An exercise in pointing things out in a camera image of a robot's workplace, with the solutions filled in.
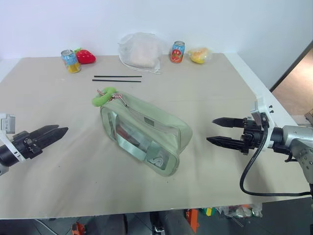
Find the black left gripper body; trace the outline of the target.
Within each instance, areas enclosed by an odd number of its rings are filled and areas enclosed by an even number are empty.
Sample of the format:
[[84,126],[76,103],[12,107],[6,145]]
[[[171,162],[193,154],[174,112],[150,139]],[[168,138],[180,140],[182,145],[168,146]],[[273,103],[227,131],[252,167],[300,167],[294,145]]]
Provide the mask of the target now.
[[30,133],[27,131],[15,134],[12,140],[15,148],[25,159],[33,159],[43,152],[42,149],[36,144],[35,139],[32,139]]

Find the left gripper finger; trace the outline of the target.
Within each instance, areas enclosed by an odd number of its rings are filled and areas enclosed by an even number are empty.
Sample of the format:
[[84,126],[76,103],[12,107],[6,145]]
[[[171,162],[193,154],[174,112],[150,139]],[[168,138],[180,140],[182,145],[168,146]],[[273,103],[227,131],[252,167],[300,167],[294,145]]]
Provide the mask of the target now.
[[40,149],[44,149],[56,141],[60,140],[68,131],[68,127],[63,128],[55,128],[53,130],[50,130],[38,138],[36,138],[36,144]]
[[36,140],[58,140],[60,135],[57,133],[59,125],[46,125],[30,133],[31,139]]

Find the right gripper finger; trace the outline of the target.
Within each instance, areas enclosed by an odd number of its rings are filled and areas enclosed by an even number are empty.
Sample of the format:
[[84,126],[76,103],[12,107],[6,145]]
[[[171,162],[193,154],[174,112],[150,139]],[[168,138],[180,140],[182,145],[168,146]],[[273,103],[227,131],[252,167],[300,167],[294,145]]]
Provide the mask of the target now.
[[222,126],[222,127],[228,127],[228,128],[244,128],[244,120],[240,118],[231,118],[231,117],[221,117],[212,120],[212,123]]
[[206,140],[219,147],[238,150],[240,152],[244,152],[245,150],[245,144],[240,140],[234,140],[232,138],[222,136],[207,137]]

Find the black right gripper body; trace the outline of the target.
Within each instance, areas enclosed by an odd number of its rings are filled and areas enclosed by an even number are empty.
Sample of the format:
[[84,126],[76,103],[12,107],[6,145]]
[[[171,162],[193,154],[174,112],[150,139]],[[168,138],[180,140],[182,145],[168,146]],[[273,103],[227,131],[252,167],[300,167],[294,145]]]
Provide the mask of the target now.
[[254,120],[243,119],[244,131],[241,135],[241,141],[244,142],[244,146],[241,152],[245,155],[248,154],[250,149],[258,148],[264,135],[264,131],[261,125],[258,125]]

